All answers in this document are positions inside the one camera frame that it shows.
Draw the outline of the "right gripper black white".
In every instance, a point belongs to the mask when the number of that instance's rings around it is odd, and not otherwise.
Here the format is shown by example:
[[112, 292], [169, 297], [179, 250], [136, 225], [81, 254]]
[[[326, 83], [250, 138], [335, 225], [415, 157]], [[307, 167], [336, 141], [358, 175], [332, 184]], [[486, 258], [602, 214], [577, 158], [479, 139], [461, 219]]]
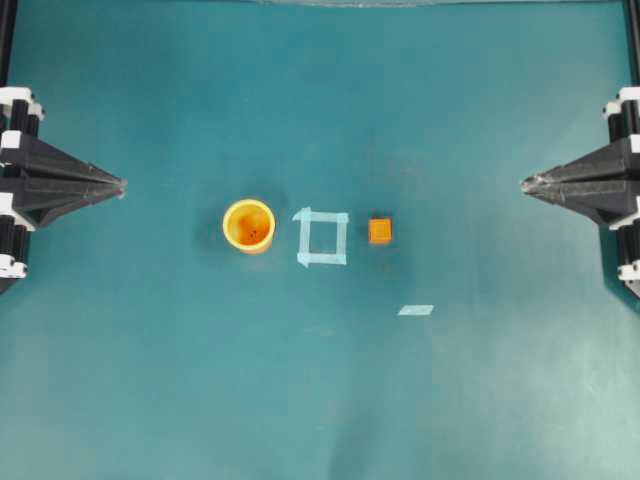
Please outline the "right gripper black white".
[[529, 176], [521, 190], [614, 232], [617, 277], [639, 297], [639, 88], [622, 88], [603, 116], [609, 145]]

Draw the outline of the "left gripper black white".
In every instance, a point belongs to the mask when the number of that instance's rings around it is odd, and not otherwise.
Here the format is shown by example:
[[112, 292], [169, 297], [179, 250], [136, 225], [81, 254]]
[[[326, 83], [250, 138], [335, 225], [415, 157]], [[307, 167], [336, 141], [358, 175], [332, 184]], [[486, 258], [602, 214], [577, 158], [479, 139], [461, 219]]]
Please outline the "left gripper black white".
[[[2, 294], [27, 276], [35, 230], [121, 197], [127, 187], [126, 180], [36, 138], [43, 119], [43, 107], [28, 87], [1, 88]], [[26, 171], [75, 180], [26, 177]]]

